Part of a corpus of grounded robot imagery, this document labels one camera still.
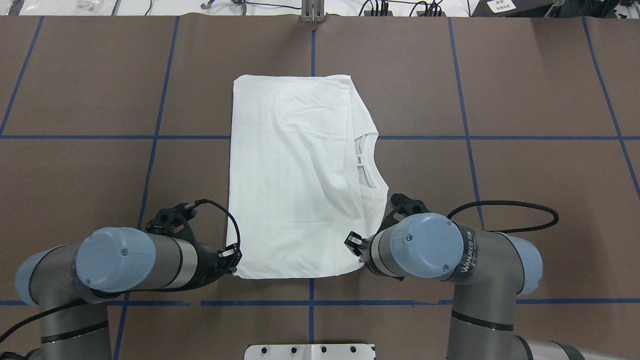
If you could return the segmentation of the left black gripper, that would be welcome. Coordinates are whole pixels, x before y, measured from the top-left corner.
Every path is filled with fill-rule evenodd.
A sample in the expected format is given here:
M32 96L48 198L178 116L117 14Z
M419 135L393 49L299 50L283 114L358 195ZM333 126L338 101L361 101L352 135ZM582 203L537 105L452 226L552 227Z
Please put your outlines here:
M222 276L232 273L232 264L242 259L240 244L229 244L224 250L215 250L208 245L196 243L198 264L190 280L190 290L200 289Z

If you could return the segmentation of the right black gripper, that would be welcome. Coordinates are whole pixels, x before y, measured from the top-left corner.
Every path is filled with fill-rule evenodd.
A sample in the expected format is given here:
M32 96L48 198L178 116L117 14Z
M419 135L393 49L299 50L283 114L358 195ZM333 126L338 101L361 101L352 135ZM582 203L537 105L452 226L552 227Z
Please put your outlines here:
M386 273L379 251L379 241L376 240L377 235L371 235L366 239L362 239L361 235L355 231L350 231L345 241L345 246L354 256L359 256L365 267L376 276L384 277Z

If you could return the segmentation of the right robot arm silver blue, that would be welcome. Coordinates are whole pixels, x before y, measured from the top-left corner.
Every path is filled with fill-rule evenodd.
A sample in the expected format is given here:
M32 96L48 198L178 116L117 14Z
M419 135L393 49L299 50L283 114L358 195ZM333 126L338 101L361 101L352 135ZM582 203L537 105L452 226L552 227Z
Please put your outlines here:
M517 297L534 292L543 260L530 242L437 213L409 215L345 246L377 276L454 285L448 360L617 360L618 355L515 334Z

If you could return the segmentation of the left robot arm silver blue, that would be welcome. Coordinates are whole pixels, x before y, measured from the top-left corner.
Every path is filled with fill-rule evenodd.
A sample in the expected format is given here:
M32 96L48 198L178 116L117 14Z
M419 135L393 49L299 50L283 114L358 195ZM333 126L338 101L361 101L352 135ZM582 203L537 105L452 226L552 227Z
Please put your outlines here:
M110 360L107 301L132 292L183 292L235 272L240 242L216 250L185 228L105 227L80 244L63 244L28 257L14 276L20 299L39 313L18 322L1 340L39 321L39 348L4 351L3 360Z

